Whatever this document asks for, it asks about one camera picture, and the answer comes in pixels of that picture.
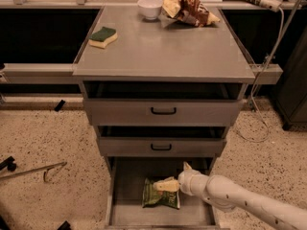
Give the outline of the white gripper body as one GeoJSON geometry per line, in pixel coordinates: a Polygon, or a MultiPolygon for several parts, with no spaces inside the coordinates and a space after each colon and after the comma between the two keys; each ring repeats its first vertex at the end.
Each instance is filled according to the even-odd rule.
{"type": "Polygon", "coordinates": [[[178,176],[180,190],[189,196],[207,197],[206,184],[208,180],[208,175],[196,170],[185,170],[178,176]]]}

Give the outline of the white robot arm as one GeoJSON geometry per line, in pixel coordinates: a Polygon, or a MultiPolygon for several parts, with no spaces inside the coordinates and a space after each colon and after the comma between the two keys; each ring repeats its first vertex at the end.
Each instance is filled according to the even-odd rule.
{"type": "Polygon", "coordinates": [[[222,175],[205,175],[187,162],[177,179],[172,176],[153,184],[158,191],[196,196],[215,208],[230,212],[239,207],[275,230],[307,230],[307,211],[249,191],[222,175]]]}

